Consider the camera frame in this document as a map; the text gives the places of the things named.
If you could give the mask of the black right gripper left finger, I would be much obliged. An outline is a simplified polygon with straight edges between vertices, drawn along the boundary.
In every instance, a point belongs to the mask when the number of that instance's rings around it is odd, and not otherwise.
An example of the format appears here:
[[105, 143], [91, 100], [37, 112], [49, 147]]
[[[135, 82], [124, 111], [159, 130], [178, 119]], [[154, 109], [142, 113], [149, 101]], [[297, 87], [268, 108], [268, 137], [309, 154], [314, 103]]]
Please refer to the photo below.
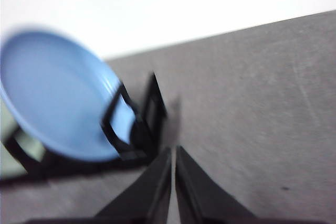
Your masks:
[[154, 223], [171, 190], [171, 149], [165, 148], [125, 191], [93, 217], [31, 219], [26, 223]]

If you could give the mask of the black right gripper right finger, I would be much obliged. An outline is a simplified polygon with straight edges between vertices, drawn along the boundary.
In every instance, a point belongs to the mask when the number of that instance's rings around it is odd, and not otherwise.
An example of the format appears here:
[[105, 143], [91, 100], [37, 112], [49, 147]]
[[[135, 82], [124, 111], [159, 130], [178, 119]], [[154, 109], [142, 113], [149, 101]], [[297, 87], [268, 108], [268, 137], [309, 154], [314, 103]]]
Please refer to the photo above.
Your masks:
[[217, 185], [183, 148], [176, 148], [175, 188], [181, 223], [260, 223]]

